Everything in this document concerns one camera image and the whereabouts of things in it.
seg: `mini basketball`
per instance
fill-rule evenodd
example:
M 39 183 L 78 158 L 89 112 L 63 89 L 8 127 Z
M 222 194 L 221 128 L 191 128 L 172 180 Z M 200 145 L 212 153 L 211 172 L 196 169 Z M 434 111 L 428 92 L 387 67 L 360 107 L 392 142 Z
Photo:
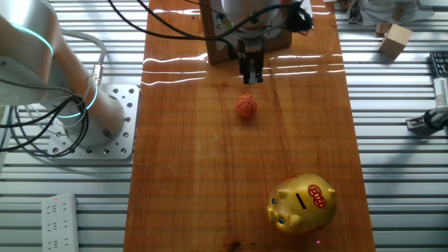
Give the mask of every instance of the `mini basketball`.
M 249 94 L 243 94 L 237 100 L 237 112 L 240 116 L 251 117 L 257 111 L 257 100 Z

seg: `metal slat floor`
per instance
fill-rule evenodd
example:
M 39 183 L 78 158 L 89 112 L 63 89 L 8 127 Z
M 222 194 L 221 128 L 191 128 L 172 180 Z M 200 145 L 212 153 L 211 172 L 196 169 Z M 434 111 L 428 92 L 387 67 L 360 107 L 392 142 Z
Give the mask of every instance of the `metal slat floor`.
M 105 42 L 104 85 L 140 83 L 143 34 L 119 20 L 105 1 L 50 2 L 63 28 Z M 115 2 L 130 20 L 146 26 L 147 14 L 137 2 Z M 318 6 L 314 11 L 319 15 Z M 198 14 L 196 6 L 191 13 Z M 435 105 L 426 57 L 432 50 L 448 50 L 448 13 L 407 25 L 414 34 L 391 64 L 377 52 L 382 39 L 373 27 L 347 24 L 342 10 L 337 23 L 377 250 L 448 251 L 446 132 L 419 139 L 404 124 Z M 91 68 L 99 49 L 67 41 Z M 45 148 L 47 141 L 39 144 Z M 131 171 L 130 160 L 53 164 L 22 151 L 7 154 L 0 170 L 0 251 L 41 251 L 40 202 L 60 193 L 77 196 L 81 252 L 122 251 Z

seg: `gold piggy bank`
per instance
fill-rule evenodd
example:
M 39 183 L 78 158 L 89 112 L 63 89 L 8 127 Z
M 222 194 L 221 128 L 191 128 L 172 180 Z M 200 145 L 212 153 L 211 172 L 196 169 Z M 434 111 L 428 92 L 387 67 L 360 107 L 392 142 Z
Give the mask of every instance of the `gold piggy bank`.
M 269 219 L 288 234 L 322 228 L 335 217 L 335 190 L 320 176 L 301 174 L 286 179 L 269 194 Z

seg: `teal light ring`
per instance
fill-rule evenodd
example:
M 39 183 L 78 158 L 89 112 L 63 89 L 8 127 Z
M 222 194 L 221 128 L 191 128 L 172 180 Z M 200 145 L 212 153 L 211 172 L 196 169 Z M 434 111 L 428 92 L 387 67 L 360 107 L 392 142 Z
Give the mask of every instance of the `teal light ring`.
M 21 25 L 14 24 L 14 23 L 11 23 L 11 25 L 14 26 L 14 28 L 18 29 L 19 31 L 26 32 L 26 33 L 31 34 L 31 35 L 35 36 L 36 38 L 40 39 L 42 42 L 44 42 L 48 46 L 48 48 L 51 51 L 51 55 L 53 56 L 55 54 L 55 52 L 53 51 L 53 48 L 51 47 L 50 43 L 48 41 L 46 41 L 41 35 L 37 34 L 36 32 L 34 32 L 34 31 L 32 31 L 32 30 L 30 30 L 28 28 L 25 28 L 25 27 L 23 27 Z
M 96 84 L 93 84 L 93 85 L 95 85 L 95 96 L 93 97 L 93 100 L 92 100 L 92 102 L 90 102 L 90 104 L 89 104 L 89 106 L 87 106 L 87 108 L 85 108 L 85 110 L 89 110 L 90 109 L 90 107 L 92 107 L 92 105 L 95 103 L 95 101 L 97 100 L 97 96 L 98 96 L 98 86 L 96 85 Z M 78 112 L 78 113 L 76 113 L 76 114 L 74 114 L 74 115 L 67 115 L 67 116 L 65 116 L 65 115 L 58 115 L 57 117 L 58 118 L 74 118 L 74 117 L 76 117 L 76 116 L 80 116 L 81 115 L 81 112 Z

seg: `wood grain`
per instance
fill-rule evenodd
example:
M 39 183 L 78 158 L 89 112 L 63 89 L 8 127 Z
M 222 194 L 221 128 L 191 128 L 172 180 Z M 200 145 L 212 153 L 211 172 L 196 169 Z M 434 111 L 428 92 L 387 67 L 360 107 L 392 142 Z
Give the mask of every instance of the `wood grain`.
M 261 84 L 244 85 L 237 61 L 208 64 L 204 42 L 147 37 L 126 252 L 375 251 L 334 8 L 311 2 L 315 30 L 267 53 Z M 161 15 L 202 33 L 199 15 Z M 173 34 L 153 18 L 148 28 Z M 248 120 L 235 111 L 242 94 L 258 101 Z M 337 215 L 318 232 L 280 233 L 267 194 L 305 172 L 336 189 Z

